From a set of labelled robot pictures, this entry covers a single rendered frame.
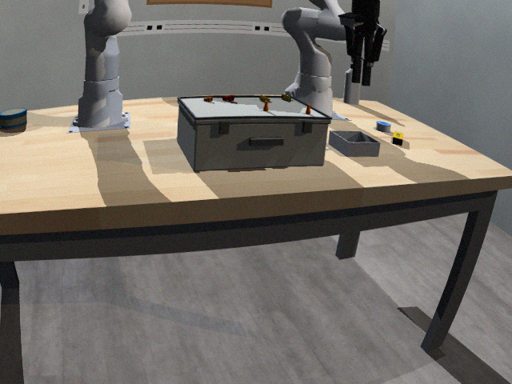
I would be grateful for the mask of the grey bottle with black cap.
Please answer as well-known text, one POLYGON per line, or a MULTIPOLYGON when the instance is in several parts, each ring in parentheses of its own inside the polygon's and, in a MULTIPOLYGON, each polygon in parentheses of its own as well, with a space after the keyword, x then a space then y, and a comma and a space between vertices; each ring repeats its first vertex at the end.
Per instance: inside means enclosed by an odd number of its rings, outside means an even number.
POLYGON ((352 71, 353 71, 353 64, 350 64, 350 68, 346 72, 345 76, 345 86, 344 86, 344 96, 343 96, 343 102, 347 104, 353 104, 353 105, 359 105, 359 97, 360 97, 360 88, 361 88, 361 78, 360 77, 360 83, 353 83, 352 82, 352 71))

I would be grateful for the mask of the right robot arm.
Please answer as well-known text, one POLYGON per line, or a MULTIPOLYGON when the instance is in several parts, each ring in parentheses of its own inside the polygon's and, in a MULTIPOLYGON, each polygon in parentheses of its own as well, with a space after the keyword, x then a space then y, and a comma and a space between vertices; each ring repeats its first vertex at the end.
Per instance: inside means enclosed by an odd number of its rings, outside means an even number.
POLYGON ((87 12, 85 80, 73 125, 98 128, 128 120, 122 112, 118 89, 120 52, 116 35, 128 27, 131 18, 128 0, 94 0, 87 12))

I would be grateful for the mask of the grey cylinder with blue top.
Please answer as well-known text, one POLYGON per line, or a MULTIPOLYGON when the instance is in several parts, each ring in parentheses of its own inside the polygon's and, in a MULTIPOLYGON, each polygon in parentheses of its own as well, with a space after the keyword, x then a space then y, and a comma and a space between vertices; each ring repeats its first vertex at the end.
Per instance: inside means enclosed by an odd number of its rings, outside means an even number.
POLYGON ((382 122, 382 121, 376 121, 376 130, 379 130, 381 132, 389 133, 391 128, 391 124, 388 122, 382 122))

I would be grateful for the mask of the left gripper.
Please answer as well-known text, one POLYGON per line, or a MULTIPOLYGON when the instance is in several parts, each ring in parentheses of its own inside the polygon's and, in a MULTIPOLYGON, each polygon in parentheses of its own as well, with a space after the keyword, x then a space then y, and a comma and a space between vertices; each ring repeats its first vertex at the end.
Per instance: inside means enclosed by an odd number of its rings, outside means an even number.
POLYGON ((364 14, 366 21, 360 25, 344 26, 346 29, 347 54, 353 63, 352 82, 360 83, 362 60, 362 86, 370 86, 371 67, 380 57, 383 38, 387 32, 379 25, 379 0, 352 0, 352 13, 364 14), (374 32, 376 31, 375 35, 374 32), (362 46, 364 39, 364 59, 362 46), (360 60, 362 59, 362 60, 360 60))

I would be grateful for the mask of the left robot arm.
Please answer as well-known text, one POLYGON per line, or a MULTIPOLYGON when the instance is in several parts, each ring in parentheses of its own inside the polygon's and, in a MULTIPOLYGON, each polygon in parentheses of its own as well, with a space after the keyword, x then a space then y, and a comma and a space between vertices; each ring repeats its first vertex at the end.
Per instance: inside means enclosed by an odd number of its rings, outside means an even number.
POLYGON ((364 14, 344 13, 338 0, 309 1, 320 10, 292 8, 282 15, 284 30, 297 43, 300 66, 295 82, 285 90, 284 94, 293 96, 331 116, 335 113, 330 88, 332 57, 327 50, 316 44, 315 39, 318 37, 346 41, 344 26, 354 28, 362 25, 366 19, 364 14))

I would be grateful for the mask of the yellow pocket level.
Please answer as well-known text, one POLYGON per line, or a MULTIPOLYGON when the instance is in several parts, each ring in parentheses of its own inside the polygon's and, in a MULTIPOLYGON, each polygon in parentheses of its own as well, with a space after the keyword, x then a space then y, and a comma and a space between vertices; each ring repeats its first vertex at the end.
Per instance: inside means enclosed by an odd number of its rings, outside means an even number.
POLYGON ((402 146, 403 133, 394 132, 393 144, 402 146))

